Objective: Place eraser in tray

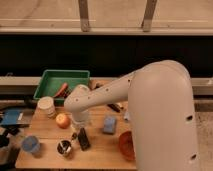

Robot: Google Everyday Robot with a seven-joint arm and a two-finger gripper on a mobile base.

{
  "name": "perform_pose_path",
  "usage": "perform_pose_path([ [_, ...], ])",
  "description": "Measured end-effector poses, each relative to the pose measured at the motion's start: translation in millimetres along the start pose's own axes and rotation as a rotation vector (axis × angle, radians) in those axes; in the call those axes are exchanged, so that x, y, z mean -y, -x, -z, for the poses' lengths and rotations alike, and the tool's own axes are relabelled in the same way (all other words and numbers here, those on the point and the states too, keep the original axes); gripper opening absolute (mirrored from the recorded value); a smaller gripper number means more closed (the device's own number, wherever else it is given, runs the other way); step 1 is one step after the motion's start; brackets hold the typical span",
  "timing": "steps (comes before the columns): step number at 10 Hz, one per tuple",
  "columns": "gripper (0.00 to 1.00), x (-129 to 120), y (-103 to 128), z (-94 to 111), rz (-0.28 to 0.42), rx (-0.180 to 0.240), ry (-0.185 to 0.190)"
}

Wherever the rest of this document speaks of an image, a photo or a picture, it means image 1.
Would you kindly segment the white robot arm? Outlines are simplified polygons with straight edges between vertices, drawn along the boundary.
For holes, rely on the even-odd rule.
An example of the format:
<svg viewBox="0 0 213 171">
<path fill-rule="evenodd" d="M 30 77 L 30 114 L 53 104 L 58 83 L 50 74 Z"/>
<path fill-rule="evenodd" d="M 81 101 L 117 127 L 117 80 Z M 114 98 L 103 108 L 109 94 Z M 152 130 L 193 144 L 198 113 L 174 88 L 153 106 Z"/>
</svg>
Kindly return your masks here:
<svg viewBox="0 0 213 171">
<path fill-rule="evenodd" d="M 138 171 L 200 171 L 190 75 L 177 61 L 150 63 L 96 90 L 75 89 L 64 107 L 83 121 L 90 107 L 128 102 Z"/>
</svg>

